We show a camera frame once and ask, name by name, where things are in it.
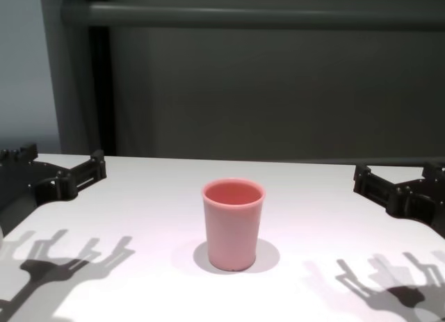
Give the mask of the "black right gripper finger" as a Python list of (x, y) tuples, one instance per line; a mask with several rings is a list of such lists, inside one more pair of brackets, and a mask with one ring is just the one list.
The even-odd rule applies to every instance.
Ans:
[(371, 172), (365, 165), (356, 165), (353, 191), (384, 207), (388, 214), (399, 214), (400, 203), (396, 185)]
[(424, 163), (421, 176), (423, 189), (444, 189), (444, 163)]

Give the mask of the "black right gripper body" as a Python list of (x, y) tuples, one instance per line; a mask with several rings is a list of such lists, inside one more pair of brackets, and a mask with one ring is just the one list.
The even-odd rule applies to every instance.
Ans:
[(423, 178), (396, 184), (386, 212), (393, 218), (421, 223), (444, 238), (444, 180)]

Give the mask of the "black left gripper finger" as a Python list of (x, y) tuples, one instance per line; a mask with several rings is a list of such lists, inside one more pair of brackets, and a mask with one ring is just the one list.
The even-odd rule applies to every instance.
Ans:
[(90, 159), (73, 168), (60, 167), (54, 179), (57, 201), (75, 199), (79, 192), (106, 179), (104, 152), (97, 150)]
[(27, 170), (38, 157), (35, 143), (25, 144), (19, 149), (1, 150), (1, 176), (19, 175)]

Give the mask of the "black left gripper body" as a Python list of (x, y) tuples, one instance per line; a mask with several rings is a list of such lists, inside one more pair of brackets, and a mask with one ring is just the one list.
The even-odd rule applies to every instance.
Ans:
[(61, 167), (34, 161), (1, 163), (1, 228), (14, 229), (38, 207), (60, 200)]

